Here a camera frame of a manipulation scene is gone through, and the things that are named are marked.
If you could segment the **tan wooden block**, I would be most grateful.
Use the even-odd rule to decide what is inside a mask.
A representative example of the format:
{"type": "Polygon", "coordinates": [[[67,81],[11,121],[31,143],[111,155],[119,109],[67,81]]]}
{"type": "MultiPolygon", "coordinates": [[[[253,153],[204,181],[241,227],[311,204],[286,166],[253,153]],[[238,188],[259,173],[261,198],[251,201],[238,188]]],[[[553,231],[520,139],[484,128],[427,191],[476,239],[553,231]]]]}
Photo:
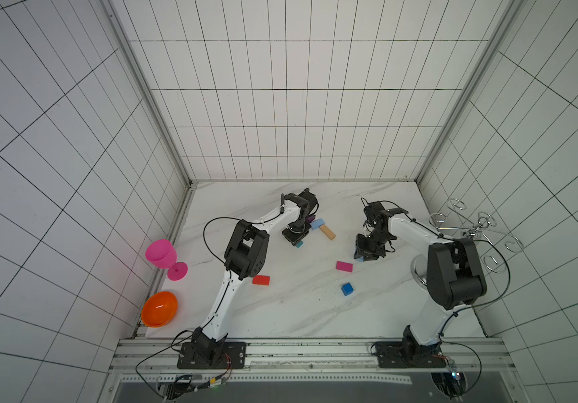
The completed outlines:
{"type": "Polygon", "coordinates": [[[324,224],[319,229],[329,240],[334,240],[336,238],[335,233],[327,225],[324,224]]]}

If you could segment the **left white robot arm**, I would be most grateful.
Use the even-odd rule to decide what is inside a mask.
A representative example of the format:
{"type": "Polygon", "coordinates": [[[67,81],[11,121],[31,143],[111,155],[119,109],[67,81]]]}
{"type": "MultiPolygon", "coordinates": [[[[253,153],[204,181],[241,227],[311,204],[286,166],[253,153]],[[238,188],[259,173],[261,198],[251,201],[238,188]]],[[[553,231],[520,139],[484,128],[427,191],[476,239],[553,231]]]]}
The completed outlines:
{"type": "Polygon", "coordinates": [[[205,324],[193,331],[187,346],[195,361],[214,367],[225,356],[226,322],[231,304],[247,280],[259,275],[267,258],[270,237],[281,233],[291,245],[308,234],[307,217],[317,211],[319,201],[309,189],[280,196],[280,204],[270,213],[251,222],[235,218],[235,227],[220,262],[225,275],[205,324]]]}

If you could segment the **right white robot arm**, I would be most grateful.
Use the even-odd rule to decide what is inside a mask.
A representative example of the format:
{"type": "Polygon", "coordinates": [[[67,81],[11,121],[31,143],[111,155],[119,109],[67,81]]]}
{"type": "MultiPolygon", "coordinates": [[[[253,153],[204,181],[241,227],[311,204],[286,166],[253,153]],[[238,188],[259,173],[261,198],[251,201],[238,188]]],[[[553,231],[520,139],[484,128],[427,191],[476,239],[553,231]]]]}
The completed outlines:
{"type": "Polygon", "coordinates": [[[394,368],[400,359],[406,367],[442,368],[446,364],[440,355],[445,328],[487,292],[475,242],[447,238],[410,217],[400,206],[386,208],[382,201],[362,202],[364,227],[370,232],[356,236],[354,259],[368,262],[385,258],[391,243],[402,240],[419,253],[412,263],[413,277],[428,292],[428,300],[415,322],[405,327],[401,341],[376,344],[379,365],[394,368]]]}

